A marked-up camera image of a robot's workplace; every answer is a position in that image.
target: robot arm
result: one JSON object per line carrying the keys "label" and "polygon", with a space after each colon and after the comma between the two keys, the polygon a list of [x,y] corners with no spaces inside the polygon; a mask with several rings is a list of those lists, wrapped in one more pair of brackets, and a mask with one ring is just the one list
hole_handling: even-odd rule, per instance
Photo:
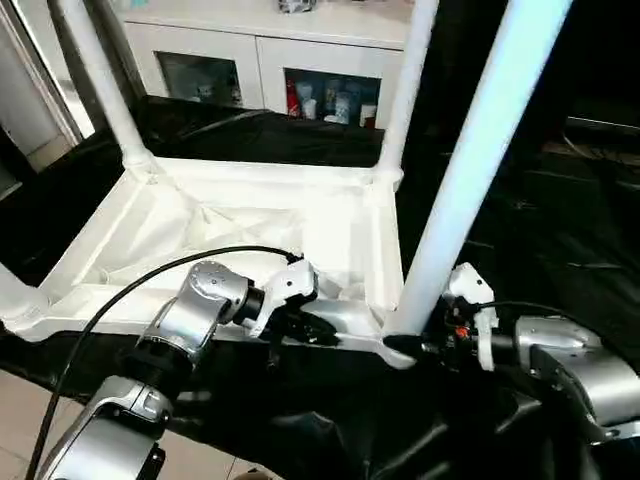
{"label": "robot arm", "polygon": [[317,296],[316,275],[301,260],[263,290],[219,263],[195,264],[125,360],[126,377],[107,378],[40,469],[42,480],[155,479],[164,463],[158,446],[172,403],[198,366],[218,324],[236,322],[258,337],[269,322],[282,335],[331,343],[331,328],[299,328],[295,312]]}
{"label": "robot arm", "polygon": [[435,354],[453,369],[469,361],[520,368],[564,396],[592,444],[640,436],[640,378],[596,333],[560,316],[521,316],[513,333],[501,331],[493,291],[469,264],[453,271],[443,298],[442,325],[385,344],[416,358]]}

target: glass cabinet door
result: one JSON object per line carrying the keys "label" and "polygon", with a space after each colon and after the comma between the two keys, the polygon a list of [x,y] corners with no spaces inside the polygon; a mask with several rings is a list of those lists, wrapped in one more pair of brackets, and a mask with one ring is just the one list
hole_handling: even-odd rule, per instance
{"label": "glass cabinet door", "polygon": [[380,79],[285,68],[287,113],[375,128]]}
{"label": "glass cabinet door", "polygon": [[125,32],[150,95],[264,108],[255,37],[137,23]]}
{"label": "glass cabinet door", "polygon": [[402,52],[258,38],[265,107],[301,118],[386,128]]}
{"label": "glass cabinet door", "polygon": [[238,70],[232,60],[156,52],[170,97],[241,107]]}

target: white countertop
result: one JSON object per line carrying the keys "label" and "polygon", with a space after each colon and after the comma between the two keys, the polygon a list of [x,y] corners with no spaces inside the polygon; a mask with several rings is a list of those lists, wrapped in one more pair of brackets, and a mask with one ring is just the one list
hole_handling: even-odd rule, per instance
{"label": "white countertop", "polygon": [[130,23],[402,50],[412,8],[406,0],[319,0],[311,12],[283,14],[276,0],[148,0],[120,13]]}

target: black plastic sheet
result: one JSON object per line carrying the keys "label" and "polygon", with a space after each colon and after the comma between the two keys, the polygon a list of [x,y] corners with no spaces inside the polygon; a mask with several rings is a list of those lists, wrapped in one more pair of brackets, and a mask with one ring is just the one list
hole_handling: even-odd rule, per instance
{"label": "black plastic sheet", "polygon": [[[238,113],[149,98],[137,121],[158,155],[343,166],[372,166],[378,157],[380,132],[272,113],[190,135]],[[447,160],[428,138],[408,145],[397,195],[405,269]],[[112,138],[100,133],[0,202],[0,222],[12,226],[0,236],[0,260],[39,283],[121,171]],[[514,155],[461,261],[473,263],[497,299],[573,312],[637,369],[640,244],[629,212],[640,206],[639,184],[611,162]],[[60,333],[28,344],[3,336],[0,367],[51,388],[76,338]],[[86,402],[134,342],[93,335],[65,394]],[[640,471],[635,442],[589,447],[562,402],[515,371],[452,373],[429,360],[395,371],[375,355],[302,347],[285,348],[270,371],[267,357],[267,345],[215,342],[171,428],[287,479],[597,479]]]}

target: bottle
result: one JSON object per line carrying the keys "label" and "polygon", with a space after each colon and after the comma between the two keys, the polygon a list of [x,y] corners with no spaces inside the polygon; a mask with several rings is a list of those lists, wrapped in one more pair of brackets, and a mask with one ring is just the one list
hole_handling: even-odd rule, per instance
{"label": "bottle", "polygon": [[300,116],[300,102],[292,80],[287,80],[287,115],[296,118]]}

